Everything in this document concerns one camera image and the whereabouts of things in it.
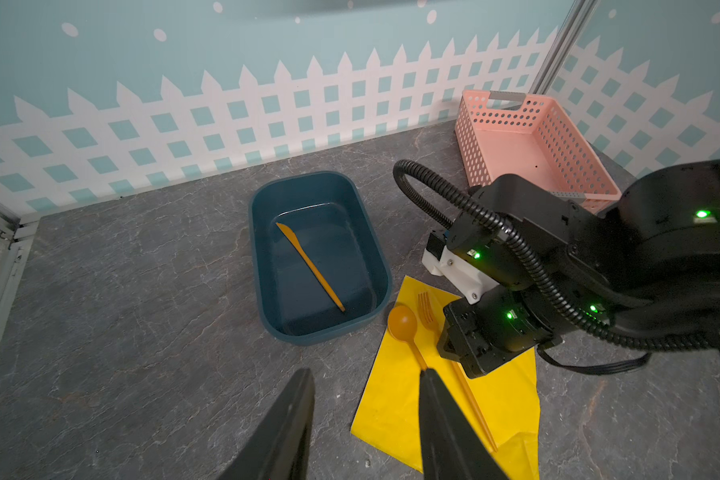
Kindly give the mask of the orange plastic knife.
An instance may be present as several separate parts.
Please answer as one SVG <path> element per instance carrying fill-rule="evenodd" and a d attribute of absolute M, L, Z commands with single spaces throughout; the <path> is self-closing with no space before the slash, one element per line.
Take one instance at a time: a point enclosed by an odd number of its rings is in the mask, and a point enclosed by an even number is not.
<path fill-rule="evenodd" d="M 287 225 L 285 225 L 283 223 L 277 222 L 276 226 L 282 232 L 282 234 L 285 236 L 285 238 L 289 241 L 289 243 L 294 247 L 296 252 L 300 255 L 302 260 L 305 262 L 306 266 L 309 268 L 309 270 L 315 276 L 316 280 L 319 282 L 319 284 L 321 285 L 323 290 L 327 293 L 327 295 L 333 301 L 333 303 L 336 305 L 336 307 L 341 312 L 345 312 L 346 308 L 345 308 L 344 304 L 339 299 L 338 295 L 335 293 L 335 291 L 330 286 L 330 284 L 327 282 L 327 280 L 322 275 L 322 273 L 319 271 L 319 269 L 316 267 L 314 262 L 307 255 L 307 253 L 303 249 L 295 232 L 290 227 L 288 227 Z"/>

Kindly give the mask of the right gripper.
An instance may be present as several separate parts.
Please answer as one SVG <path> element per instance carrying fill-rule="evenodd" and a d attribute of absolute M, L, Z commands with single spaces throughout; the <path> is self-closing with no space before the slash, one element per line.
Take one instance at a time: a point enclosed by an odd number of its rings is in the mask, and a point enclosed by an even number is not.
<path fill-rule="evenodd" d="M 497 286 L 475 304 L 465 298 L 452 301 L 443 313 L 438 353 L 459 363 L 470 379 L 564 334 L 564 317 L 534 287 L 511 291 Z"/>

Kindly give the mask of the dark teal plastic tub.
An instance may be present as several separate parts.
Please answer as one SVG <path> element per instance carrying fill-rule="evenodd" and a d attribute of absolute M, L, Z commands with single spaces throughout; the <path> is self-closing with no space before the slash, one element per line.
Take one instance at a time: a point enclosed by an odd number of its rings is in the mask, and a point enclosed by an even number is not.
<path fill-rule="evenodd" d="M 341 312 L 276 226 L 283 223 L 344 304 Z M 275 338 L 315 345 L 360 329 L 387 307 L 392 277 L 361 196 L 322 171 L 263 185 L 249 204 L 259 316 Z"/>

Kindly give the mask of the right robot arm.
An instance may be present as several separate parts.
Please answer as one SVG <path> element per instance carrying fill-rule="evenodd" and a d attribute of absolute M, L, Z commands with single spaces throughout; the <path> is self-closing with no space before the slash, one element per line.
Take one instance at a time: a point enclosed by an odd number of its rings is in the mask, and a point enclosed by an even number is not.
<path fill-rule="evenodd" d="M 438 352 L 468 377 L 528 350 L 546 356 L 575 330 L 638 352 L 585 375 L 655 353 L 720 354 L 720 159 L 651 173 L 598 214 L 515 174 L 465 192 L 401 160 L 393 177 L 439 224 L 428 251 L 495 281 L 444 309 Z"/>

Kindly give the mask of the yellow paper napkin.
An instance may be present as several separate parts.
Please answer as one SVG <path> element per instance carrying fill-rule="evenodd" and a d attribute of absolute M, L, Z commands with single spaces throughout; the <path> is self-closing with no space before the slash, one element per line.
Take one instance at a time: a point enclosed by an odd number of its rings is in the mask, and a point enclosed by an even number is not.
<path fill-rule="evenodd" d="M 434 334 L 419 326 L 415 342 L 427 365 L 438 372 L 470 425 L 487 444 L 452 363 L 438 354 Z M 351 433 L 421 472 L 419 375 L 420 367 L 410 348 L 385 334 Z M 541 408 L 535 353 L 527 351 L 490 374 L 471 379 L 469 386 L 498 446 L 493 458 L 512 479 L 537 479 Z"/>

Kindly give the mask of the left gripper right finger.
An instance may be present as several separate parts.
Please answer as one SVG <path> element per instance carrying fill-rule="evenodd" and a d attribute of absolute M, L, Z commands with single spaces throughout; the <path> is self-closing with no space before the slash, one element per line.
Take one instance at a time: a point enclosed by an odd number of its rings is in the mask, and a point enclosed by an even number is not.
<path fill-rule="evenodd" d="M 420 374 L 418 417 L 426 480 L 508 479 L 434 369 Z"/>

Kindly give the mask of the orange plastic spoon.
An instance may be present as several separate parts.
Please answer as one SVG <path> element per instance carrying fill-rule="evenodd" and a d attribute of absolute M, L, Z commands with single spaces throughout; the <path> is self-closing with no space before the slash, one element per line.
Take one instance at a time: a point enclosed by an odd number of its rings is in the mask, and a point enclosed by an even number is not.
<path fill-rule="evenodd" d="M 396 304 L 387 317 L 387 331 L 396 340 L 405 343 L 411 350 L 421 371 L 428 369 L 426 361 L 415 343 L 418 321 L 406 305 Z"/>

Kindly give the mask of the orange plastic fork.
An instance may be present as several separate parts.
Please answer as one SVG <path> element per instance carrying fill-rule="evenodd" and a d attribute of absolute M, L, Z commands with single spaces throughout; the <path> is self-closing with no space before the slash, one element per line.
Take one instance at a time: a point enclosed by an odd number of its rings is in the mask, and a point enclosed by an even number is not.
<path fill-rule="evenodd" d="M 422 291 L 417 294 L 417 304 L 422 325 L 432 333 L 432 335 L 434 336 L 435 345 L 438 345 L 438 341 L 440 340 L 440 336 L 442 335 L 442 328 L 435 317 L 434 309 L 432 307 L 432 301 L 430 300 L 430 296 L 427 291 Z M 488 441 L 490 451 L 496 452 L 498 450 L 498 446 L 484 418 L 480 405 L 477 402 L 477 399 L 470 388 L 468 379 L 463 369 L 456 362 L 448 361 L 448 364 L 453 370 L 454 375 L 459 382 L 461 390 L 465 395 L 465 398 L 467 399 L 470 409 L 475 415 L 478 425 L 483 434 L 485 435 L 486 440 Z"/>

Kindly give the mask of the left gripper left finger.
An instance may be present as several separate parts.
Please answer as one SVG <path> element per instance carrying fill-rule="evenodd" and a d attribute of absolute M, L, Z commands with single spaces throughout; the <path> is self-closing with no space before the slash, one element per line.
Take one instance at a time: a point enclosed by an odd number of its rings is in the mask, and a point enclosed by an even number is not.
<path fill-rule="evenodd" d="M 314 377 L 297 370 L 222 479 L 305 479 L 315 407 Z"/>

